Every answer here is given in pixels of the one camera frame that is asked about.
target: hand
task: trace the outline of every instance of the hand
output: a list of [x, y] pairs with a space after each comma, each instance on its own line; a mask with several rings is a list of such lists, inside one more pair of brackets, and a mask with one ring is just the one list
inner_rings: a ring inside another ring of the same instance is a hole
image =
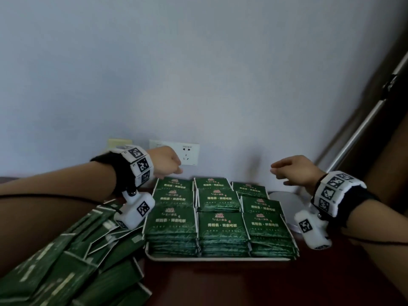
[[305, 156], [293, 156], [271, 164], [271, 173], [277, 179], [288, 179], [287, 186], [303, 186], [313, 195], [317, 181], [325, 174]]
[[169, 146], [162, 146], [147, 150], [154, 165], [154, 175], [163, 179], [170, 174], [181, 174], [181, 161], [174, 150]]

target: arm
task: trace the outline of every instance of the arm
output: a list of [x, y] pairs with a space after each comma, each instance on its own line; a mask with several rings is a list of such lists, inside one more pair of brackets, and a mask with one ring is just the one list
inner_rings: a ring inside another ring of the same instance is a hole
[[[271, 172], [278, 179], [288, 179], [284, 184], [304, 186], [313, 195], [317, 181], [325, 174], [305, 156], [293, 156], [271, 165]], [[383, 242], [408, 242], [408, 219], [388, 206], [367, 200], [351, 212], [346, 235]], [[377, 267], [408, 299], [408, 247], [383, 246], [361, 242]]]
[[[148, 150], [154, 174], [160, 178], [182, 173], [170, 147]], [[112, 166], [89, 162], [70, 168], [14, 180], [0, 185], [0, 195], [49, 193], [103, 202], [112, 194], [116, 174]], [[13, 198], [0, 201], [0, 276], [28, 258], [95, 206], [54, 198]]]

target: forearm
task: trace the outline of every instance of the forearm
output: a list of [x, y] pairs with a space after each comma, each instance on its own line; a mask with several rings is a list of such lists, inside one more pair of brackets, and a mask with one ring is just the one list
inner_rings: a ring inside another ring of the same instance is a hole
[[[0, 185], [0, 195], [48, 193], [102, 202], [114, 190], [115, 170], [86, 164]], [[0, 201], [0, 275], [52, 241], [95, 206], [76, 200], [13, 198]]]
[[[344, 233], [372, 241], [408, 242], [408, 219], [378, 201], [367, 200], [350, 214]], [[408, 299], [408, 247], [361, 245]]]

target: yellow switch plate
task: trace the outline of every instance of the yellow switch plate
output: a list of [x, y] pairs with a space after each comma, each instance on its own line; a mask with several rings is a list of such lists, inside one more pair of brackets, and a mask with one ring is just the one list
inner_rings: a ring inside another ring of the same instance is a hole
[[131, 139], [109, 138], [107, 149], [116, 148], [116, 146], [133, 145]]

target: person's right arm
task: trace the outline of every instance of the person's right arm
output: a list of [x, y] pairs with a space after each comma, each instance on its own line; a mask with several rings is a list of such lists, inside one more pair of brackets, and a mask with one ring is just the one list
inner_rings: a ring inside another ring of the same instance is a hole
[[[304, 186], [313, 195], [325, 174], [305, 156], [293, 156], [271, 165], [271, 173], [291, 186]], [[351, 212], [343, 233], [380, 242], [408, 243], [408, 219], [375, 200], [364, 201]], [[384, 246], [360, 242], [377, 267], [408, 300], [408, 247]]]

